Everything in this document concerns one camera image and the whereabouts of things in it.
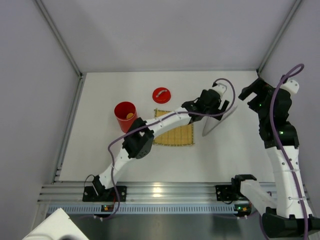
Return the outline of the red round lid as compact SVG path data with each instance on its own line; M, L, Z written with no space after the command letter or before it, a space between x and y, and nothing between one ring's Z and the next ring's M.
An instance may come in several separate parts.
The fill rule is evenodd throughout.
M152 93L152 99L158 104L169 102L171 97L171 92L166 87L158 87Z

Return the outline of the round yellow biscuit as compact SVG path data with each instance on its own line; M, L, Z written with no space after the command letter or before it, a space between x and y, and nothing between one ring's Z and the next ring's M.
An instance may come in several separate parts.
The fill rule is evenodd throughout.
M134 116L134 114L131 112L131 113L128 113L127 116L126 116L126 119L129 120L131 119L132 117Z

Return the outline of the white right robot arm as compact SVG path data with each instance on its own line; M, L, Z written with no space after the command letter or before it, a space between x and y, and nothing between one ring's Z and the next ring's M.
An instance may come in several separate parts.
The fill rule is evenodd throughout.
M250 94L248 102L258 114L259 135L270 159L277 198L273 199L251 174L236 175L232 186L247 198L261 215L261 225L269 238L307 238L319 232L320 220L309 207L299 165L299 139L296 128L288 121L291 96L299 84L288 80L278 91L262 78L242 89L240 100Z

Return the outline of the red cylindrical container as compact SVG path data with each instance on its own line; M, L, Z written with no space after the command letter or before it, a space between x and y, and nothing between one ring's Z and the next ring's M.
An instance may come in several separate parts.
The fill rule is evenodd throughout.
M134 116L130 119L126 119L127 114L133 113ZM135 105L129 101L123 101L118 103L114 108L114 115L118 121L121 130L127 133L135 121L138 118L138 113Z

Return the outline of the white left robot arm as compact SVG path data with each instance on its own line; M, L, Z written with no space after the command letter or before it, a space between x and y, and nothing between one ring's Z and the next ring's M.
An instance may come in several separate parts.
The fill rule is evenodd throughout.
M200 97L186 101L181 107L160 117L149 120L137 118L126 134L113 141L122 141L120 151L117 156L111 156L109 167L94 176L90 186L84 187L83 202L103 202L108 200L110 194L114 194L120 201L116 183L127 164L148 155L154 139L166 132L201 121L203 117L221 120L235 103L222 101L224 93L225 87L219 84L212 89L203 90Z

